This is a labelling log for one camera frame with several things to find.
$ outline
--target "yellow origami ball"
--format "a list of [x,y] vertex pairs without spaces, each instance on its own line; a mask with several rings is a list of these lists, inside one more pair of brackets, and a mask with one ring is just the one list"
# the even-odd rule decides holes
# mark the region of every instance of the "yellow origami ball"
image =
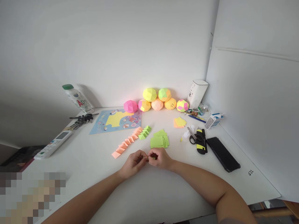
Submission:
[[177,110],[180,112],[184,112],[188,110],[189,104],[185,100],[179,100],[177,102]]
[[176,107],[177,101],[174,98],[170,98],[170,100],[164,103],[166,109],[172,110]]
[[170,98],[171,98],[170,90],[167,88],[160,89],[159,93],[158,93],[158,97],[162,102],[170,100]]
[[163,108],[163,102],[159,99],[155,99],[153,102],[152,102],[152,108],[154,110],[161,110]]
[[146,101],[152,102],[157,98],[157,93],[154,88],[147,88],[143,91],[143,98]]
[[150,102],[146,101],[145,99],[139,100],[138,108],[141,111],[146,112],[150,109]]

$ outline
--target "scissors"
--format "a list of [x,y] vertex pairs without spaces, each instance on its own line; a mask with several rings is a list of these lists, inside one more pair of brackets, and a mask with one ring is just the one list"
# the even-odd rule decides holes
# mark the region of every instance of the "scissors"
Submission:
[[191,128],[187,127],[187,129],[188,129],[188,131],[191,133],[191,136],[190,136],[190,138],[189,138],[189,141],[190,141],[190,143],[191,143],[192,145],[195,145],[195,144],[196,144],[196,140],[198,140],[198,141],[200,141],[200,142],[203,140],[202,136],[200,136],[200,135],[198,135],[198,134],[194,134],[193,131],[191,130]]

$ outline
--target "paper ball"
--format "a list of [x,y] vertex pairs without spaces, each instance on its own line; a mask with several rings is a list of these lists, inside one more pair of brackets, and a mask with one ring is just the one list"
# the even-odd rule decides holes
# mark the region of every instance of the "paper ball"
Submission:
[[143,91],[143,98],[146,101],[152,102],[157,98],[157,93],[154,88],[147,88]]
[[135,113],[138,109],[137,103],[133,100],[128,100],[124,103],[124,109],[128,113]]
[[176,107],[177,101],[174,98],[170,98],[170,100],[164,103],[166,109],[172,110]]
[[177,110],[180,112],[184,112],[188,110],[189,104],[185,100],[179,100],[177,102]]
[[155,99],[153,102],[152,102],[152,108],[154,110],[161,110],[163,108],[163,102],[159,99]]
[[150,109],[150,102],[142,99],[138,102],[138,108],[143,112],[148,111]]
[[170,90],[167,88],[160,89],[159,93],[158,93],[158,97],[162,102],[170,100],[170,98],[171,98]]

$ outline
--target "smartphone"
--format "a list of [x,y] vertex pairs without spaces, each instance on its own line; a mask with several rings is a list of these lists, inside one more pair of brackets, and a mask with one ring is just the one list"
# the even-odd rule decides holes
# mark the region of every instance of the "smartphone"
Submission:
[[236,169],[241,168],[240,164],[236,159],[230,154],[230,152],[225,148],[222,142],[217,137],[209,138],[206,140],[218,160],[223,165],[227,172],[232,172]]

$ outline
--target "white box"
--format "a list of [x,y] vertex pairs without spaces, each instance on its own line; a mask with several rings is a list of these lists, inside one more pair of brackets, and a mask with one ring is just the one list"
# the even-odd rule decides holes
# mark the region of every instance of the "white box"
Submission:
[[207,122],[205,123],[205,128],[207,130],[211,130],[215,128],[220,123],[220,121],[223,120],[223,118],[224,117],[219,113],[212,114],[207,120]]
[[189,103],[189,109],[197,109],[202,101],[203,95],[206,92],[208,83],[203,80],[193,80],[187,102]]

